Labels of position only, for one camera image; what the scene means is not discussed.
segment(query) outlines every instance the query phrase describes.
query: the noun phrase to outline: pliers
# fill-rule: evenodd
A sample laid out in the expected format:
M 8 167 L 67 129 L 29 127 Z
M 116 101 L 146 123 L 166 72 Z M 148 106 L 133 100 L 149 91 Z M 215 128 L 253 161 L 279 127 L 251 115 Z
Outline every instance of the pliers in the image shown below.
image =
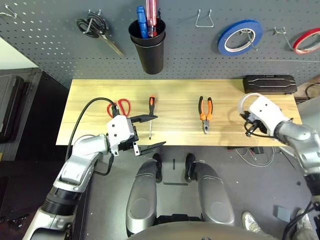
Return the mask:
M 212 112 L 213 112 L 213 104 L 211 97 L 208 98 L 208 114 L 205 115 L 204 111 L 204 97 L 201 96 L 199 99 L 199 114 L 200 114 L 200 120 L 203 122 L 203 130 L 204 133 L 207 134 L 209 132 L 209 123 L 210 120 L 212 120 Z

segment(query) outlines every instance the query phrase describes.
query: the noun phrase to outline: black storage box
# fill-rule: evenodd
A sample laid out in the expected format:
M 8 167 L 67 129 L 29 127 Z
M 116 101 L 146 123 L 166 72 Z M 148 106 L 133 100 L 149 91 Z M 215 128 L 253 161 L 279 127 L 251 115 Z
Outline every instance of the black storage box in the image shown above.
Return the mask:
M 248 75 L 243 79 L 246 94 L 293 94 L 297 84 L 290 75 Z
M 0 77 L 0 143 L 11 137 L 25 81 L 14 74 Z

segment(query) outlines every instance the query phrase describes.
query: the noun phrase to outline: tape roll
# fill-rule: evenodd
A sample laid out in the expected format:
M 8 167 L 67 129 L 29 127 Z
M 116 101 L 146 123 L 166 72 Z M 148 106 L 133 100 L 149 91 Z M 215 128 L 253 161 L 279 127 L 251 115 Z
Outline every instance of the tape roll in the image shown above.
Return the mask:
M 241 30 L 252 31 L 253 36 L 251 37 L 251 41 L 253 46 L 256 46 L 262 38 L 263 29 L 260 22 L 247 19 L 243 21 L 236 22 L 230 25 L 220 36 L 218 40 L 218 50 L 222 55 L 226 56 L 237 56 L 240 54 L 244 54 L 252 49 L 252 45 L 250 41 L 240 47 L 237 48 L 229 48 L 227 47 L 228 40 L 236 33 Z
M 320 42 L 316 43 L 315 45 L 309 47 L 309 48 L 304 48 L 304 49 L 299 49 L 299 45 L 306 40 L 309 37 L 314 36 L 315 34 L 320 34 L 320 27 L 312 29 L 307 31 L 306 33 L 302 34 L 293 44 L 293 51 L 296 54 L 309 54 L 314 52 L 317 49 L 320 49 Z

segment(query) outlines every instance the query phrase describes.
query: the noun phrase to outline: wooden tabletop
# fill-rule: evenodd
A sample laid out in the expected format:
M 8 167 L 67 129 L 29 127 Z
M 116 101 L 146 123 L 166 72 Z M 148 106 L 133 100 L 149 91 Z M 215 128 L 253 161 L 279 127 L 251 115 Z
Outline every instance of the wooden tabletop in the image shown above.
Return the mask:
M 244 95 L 241 79 L 166 79 L 166 80 L 106 80 L 74 79 L 64 110 L 57 145 L 67 145 L 75 122 L 83 107 L 93 98 L 105 97 L 114 102 L 128 99 L 131 103 L 129 117 L 149 113 L 149 97 L 155 96 L 152 121 L 152 139 L 149 140 L 149 122 L 135 123 L 139 145 L 151 145 L 166 141 L 166 145 L 185 146 L 282 146 L 278 141 L 245 135 L 245 121 L 237 112 L 239 99 Z M 213 119 L 209 134 L 204 134 L 199 119 L 198 102 L 203 96 L 212 98 Z M 268 95 L 288 118 L 301 124 L 298 109 L 292 95 Z M 248 106 L 255 100 L 246 101 Z M 73 142 L 83 135 L 108 132 L 106 113 L 108 103 L 97 101 L 87 109 L 77 128 Z

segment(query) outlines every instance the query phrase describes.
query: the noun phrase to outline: gray floor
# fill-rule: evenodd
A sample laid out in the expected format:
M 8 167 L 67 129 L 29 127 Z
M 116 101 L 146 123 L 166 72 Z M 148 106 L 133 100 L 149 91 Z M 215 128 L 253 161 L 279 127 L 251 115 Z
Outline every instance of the gray floor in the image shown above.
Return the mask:
M 264 147 L 264 150 L 271 154 L 270 147 Z M 276 153 L 273 163 L 268 167 L 250 166 L 235 151 L 228 151 L 226 147 L 163 146 L 160 153 L 163 160 L 163 180 L 157 184 L 158 216 L 174 213 L 189 216 L 201 214 L 196 182 L 187 186 L 164 184 L 185 183 L 183 175 L 188 153 L 205 160 L 224 180 L 238 227 L 242 226 L 242 212 L 250 211 L 266 233 L 280 238 L 286 223 L 274 216 L 275 207 L 281 206 L 295 213 L 297 208 L 305 208 L 310 201 L 311 195 L 298 163 L 290 158 L 296 168 L 294 169 L 281 153 Z M 127 238 L 125 215 L 130 190 L 139 167 L 151 156 L 152 154 L 134 157 L 131 151 L 121 152 L 108 176 L 93 177 L 86 239 Z M 262 159 L 258 160 L 261 162 L 263 158 L 267 159 L 265 154 L 260 157 Z

